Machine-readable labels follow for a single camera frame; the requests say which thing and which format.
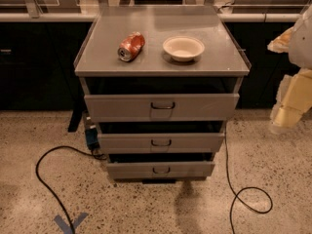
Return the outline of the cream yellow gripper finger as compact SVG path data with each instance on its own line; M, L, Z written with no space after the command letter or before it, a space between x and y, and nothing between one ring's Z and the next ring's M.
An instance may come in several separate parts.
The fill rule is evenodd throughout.
M270 114L269 130L279 135L291 130L312 107L312 70L301 68L282 79Z

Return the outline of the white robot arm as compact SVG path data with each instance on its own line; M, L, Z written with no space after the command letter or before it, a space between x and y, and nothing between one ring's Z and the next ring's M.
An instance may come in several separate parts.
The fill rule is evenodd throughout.
M272 40L267 49L287 53L290 63L299 67L294 76L285 75L282 79L270 114L270 131L283 134L312 108L312 6L293 27Z

